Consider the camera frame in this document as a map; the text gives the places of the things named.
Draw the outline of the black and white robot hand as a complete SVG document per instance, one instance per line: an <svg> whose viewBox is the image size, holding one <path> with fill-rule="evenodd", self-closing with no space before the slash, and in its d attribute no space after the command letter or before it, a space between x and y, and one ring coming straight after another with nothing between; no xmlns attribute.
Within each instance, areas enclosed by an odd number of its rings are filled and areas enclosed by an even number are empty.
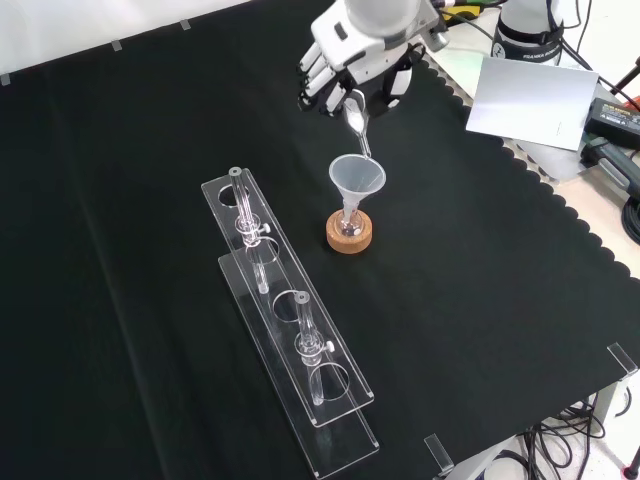
<svg viewBox="0 0 640 480"><path fill-rule="evenodd" d="M335 1L311 24L298 63L301 110L335 117L354 91L372 117L396 107L442 17L430 1Z"/></svg>

